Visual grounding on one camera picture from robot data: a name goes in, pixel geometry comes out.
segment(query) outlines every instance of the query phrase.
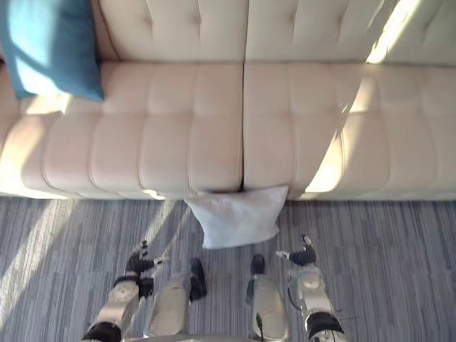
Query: gray striped carpet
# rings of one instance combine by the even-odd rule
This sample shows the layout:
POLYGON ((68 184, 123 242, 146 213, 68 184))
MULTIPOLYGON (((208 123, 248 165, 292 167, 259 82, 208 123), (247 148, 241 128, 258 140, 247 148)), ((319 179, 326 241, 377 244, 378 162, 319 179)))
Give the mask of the gray striped carpet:
MULTIPOLYGON (((190 331, 247 336, 249 262, 262 253, 285 289, 276 249, 313 239, 328 293, 352 341, 456 341, 456 203, 289 202, 280 234, 256 246, 207 251, 183 202, 0 199, 0 340, 79 341, 146 237, 156 289, 199 256, 209 296, 191 308, 190 331)), ((139 336, 149 303, 129 332, 139 336)), ((287 301, 293 341, 304 341, 287 301)))

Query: pillow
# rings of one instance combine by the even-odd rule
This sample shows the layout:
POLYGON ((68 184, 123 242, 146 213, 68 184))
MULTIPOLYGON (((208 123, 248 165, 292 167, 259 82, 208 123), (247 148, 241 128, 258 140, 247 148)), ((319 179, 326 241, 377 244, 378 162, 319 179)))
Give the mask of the pillow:
POLYGON ((1 0, 0 41, 18 98, 103 100, 88 0, 1 0))
POLYGON ((274 237, 288 187, 186 199, 204 231, 208 249, 256 244, 274 237))

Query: tufted sofa cushion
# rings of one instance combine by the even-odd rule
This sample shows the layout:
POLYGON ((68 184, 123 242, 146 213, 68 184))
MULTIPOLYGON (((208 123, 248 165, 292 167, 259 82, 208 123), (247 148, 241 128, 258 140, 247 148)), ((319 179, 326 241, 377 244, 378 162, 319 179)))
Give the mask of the tufted sofa cushion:
POLYGON ((2 69, 1 119, 14 125, 0 132, 0 192, 150 198, 241 186, 241 64, 106 62, 104 103, 16 103, 6 78, 2 69))
POLYGON ((246 59, 365 61, 394 0, 250 0, 246 59))
POLYGON ((93 0, 103 58, 243 61, 248 0, 93 0))
POLYGON ((248 63, 245 187, 289 185, 294 199, 455 198, 455 89, 452 68, 248 63))

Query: blue pillow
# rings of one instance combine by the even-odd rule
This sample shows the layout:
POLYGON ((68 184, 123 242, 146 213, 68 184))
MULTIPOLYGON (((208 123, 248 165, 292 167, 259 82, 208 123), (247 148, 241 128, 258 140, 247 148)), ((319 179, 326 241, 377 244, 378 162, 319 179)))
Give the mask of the blue pillow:
POLYGON ((88 0, 0 0, 0 41, 18 98, 104 99, 88 0))

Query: sofa backrest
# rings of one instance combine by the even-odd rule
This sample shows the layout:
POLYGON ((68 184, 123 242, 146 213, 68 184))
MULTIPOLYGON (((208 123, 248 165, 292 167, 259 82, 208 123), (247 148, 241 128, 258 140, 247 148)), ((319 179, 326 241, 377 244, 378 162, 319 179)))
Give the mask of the sofa backrest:
POLYGON ((454 0, 250 0, 247 60, 456 64, 454 0))
POLYGON ((92 0, 98 52, 122 61, 243 61, 248 0, 92 0))
POLYGON ((394 1, 250 0, 247 60, 365 60, 394 1))
POLYGON ((100 57, 456 65, 455 0, 91 0, 100 57))

